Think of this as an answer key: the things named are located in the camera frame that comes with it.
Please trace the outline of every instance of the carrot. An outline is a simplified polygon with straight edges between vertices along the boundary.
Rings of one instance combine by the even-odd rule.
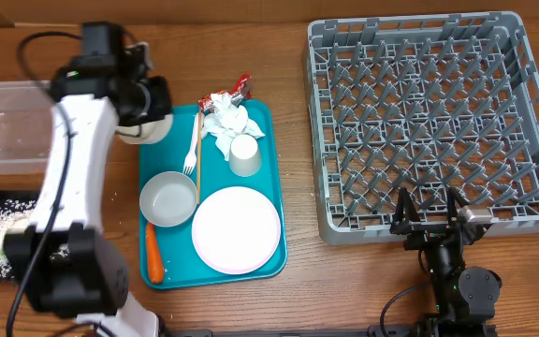
[[[147,271],[149,280],[153,284],[160,284],[164,281],[164,263],[161,260],[157,239],[155,238],[155,228],[148,222],[145,228],[145,244],[147,248]]]

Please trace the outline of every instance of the white plate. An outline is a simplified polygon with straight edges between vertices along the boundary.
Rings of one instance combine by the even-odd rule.
[[[193,244],[211,268],[244,274],[263,266],[280,241],[280,217],[271,201],[246,187],[213,193],[193,219]]]

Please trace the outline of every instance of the plastic container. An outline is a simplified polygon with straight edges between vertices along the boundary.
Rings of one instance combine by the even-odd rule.
[[[44,172],[51,101],[30,81],[0,82],[0,174]]]
[[[261,168],[250,177],[244,178],[236,175],[230,170],[222,152],[215,146],[215,137],[207,136],[202,140],[201,147],[201,203],[214,192],[231,186],[249,187],[263,194],[271,201],[280,217],[282,227],[278,248],[269,261],[255,271],[238,275],[224,274],[206,265],[198,256],[191,234],[193,218],[180,226],[156,227],[155,236],[166,269],[166,279],[163,283],[154,285],[150,282],[147,273],[145,252],[147,221],[141,214],[139,227],[140,274],[148,286],[167,290],[186,286],[253,280],[274,276],[284,268],[288,253],[278,155],[271,124],[271,112],[263,103],[254,99],[244,102],[243,105],[249,112],[249,118],[257,122],[261,131],[266,134],[265,137],[257,140],[263,158]],[[168,135],[155,144],[140,145],[138,176],[141,189],[146,182],[160,172],[182,171],[197,112],[197,105],[175,107],[173,109],[174,125],[169,130]],[[195,180],[196,174],[192,174],[191,178]]]
[[[306,97],[325,242],[389,233],[398,191],[442,223],[447,186],[539,232],[539,75],[512,12],[322,20],[308,28]]]

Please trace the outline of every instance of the white plastic fork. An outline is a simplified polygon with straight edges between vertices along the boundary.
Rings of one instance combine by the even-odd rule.
[[[195,115],[195,121],[193,122],[193,136],[191,137],[191,148],[188,150],[188,154],[184,158],[184,168],[182,173],[190,175],[193,173],[195,166],[197,165],[197,155],[195,154],[195,149],[197,148],[198,140],[198,119],[200,112]]]

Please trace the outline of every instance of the gray dish rack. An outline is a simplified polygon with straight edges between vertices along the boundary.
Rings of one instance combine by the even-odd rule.
[[[304,63],[325,242],[403,240],[402,187],[425,224],[453,186],[491,211],[489,236],[539,232],[539,75],[517,14],[316,21]]]

